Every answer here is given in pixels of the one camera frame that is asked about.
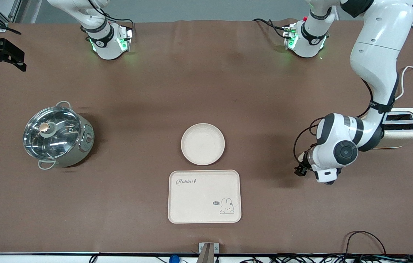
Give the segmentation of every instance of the blue object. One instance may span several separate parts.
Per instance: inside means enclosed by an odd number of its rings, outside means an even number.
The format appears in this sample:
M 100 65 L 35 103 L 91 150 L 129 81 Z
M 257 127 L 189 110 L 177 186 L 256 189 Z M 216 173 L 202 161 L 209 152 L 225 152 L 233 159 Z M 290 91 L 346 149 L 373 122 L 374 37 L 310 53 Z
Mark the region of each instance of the blue object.
M 172 255 L 169 258 L 169 263 L 180 263 L 180 258 L 178 255 Z

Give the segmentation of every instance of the electric pot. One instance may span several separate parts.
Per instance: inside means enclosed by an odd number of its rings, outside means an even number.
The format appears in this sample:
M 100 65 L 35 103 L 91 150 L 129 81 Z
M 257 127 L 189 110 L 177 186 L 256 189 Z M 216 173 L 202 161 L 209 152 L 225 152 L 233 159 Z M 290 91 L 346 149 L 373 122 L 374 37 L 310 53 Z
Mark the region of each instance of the electric pot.
M 38 167 L 42 170 L 79 163 L 88 155 L 93 142 L 91 124 L 65 101 L 34 115 L 23 135 L 26 152 L 38 160 Z

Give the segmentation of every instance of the robotic arm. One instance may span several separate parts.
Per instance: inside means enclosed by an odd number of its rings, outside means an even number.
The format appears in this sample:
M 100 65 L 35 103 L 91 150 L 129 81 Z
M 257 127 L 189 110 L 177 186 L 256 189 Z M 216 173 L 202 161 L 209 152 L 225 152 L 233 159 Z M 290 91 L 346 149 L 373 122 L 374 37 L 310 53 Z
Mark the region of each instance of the robotic arm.
M 362 118 L 330 113 L 320 121 L 317 144 L 301 155 L 298 175 L 305 175 L 305 169 L 311 167 L 318 182 L 331 184 L 341 168 L 355 161 L 358 151 L 371 150 L 380 142 L 383 118 L 395 101 L 396 61 L 413 21 L 412 3 L 412 0 L 340 0 L 345 12 L 364 19 L 350 62 L 354 72 L 370 84 L 373 99 Z M 307 21 L 297 22 L 295 33 L 289 30 L 292 39 L 288 47 L 297 55 L 312 57 L 323 47 L 326 31 L 334 20 L 330 13 L 333 4 L 334 0 L 311 0 Z
M 110 0 L 47 0 L 78 20 L 89 35 L 93 50 L 104 60 L 114 60 L 130 47 L 132 29 L 109 22 L 95 7 L 106 7 Z

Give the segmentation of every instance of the round plate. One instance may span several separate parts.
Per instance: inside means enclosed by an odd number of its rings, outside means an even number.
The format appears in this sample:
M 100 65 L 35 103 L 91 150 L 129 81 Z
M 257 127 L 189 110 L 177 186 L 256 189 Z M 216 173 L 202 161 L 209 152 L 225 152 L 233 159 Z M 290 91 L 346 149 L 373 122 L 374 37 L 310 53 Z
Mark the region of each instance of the round plate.
M 221 130 L 207 123 L 188 128 L 181 141 L 183 155 L 197 165 L 209 165 L 217 161 L 223 155 L 225 145 Z

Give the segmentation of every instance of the brown table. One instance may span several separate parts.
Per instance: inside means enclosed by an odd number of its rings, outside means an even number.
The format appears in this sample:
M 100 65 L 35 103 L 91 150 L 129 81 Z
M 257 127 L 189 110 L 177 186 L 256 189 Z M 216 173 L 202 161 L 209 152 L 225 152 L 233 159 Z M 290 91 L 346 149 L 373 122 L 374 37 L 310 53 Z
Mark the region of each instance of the brown table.
M 26 52 L 28 71 L 0 63 L 0 251 L 190 252 L 216 241 L 227 253 L 340 252 L 348 232 L 367 230 L 388 253 L 413 253 L 413 144 L 360 154 L 333 186 L 293 174 L 303 128 L 367 106 L 349 65 L 362 25 L 335 22 L 325 48 L 303 59 L 256 22 L 144 23 L 131 53 L 104 61 L 76 24 L 13 24 L 23 35 L 0 37 Z M 413 71 L 405 84 L 397 107 L 413 107 Z M 41 171 L 23 149 L 24 126 L 60 100 L 92 123 L 95 146 L 78 166 Z M 208 167 L 180 150 L 200 122 L 227 144 Z M 314 141 L 306 134 L 298 151 Z M 239 172 L 238 223 L 168 221 L 169 175 L 192 169 Z M 358 236 L 350 252 L 380 250 Z

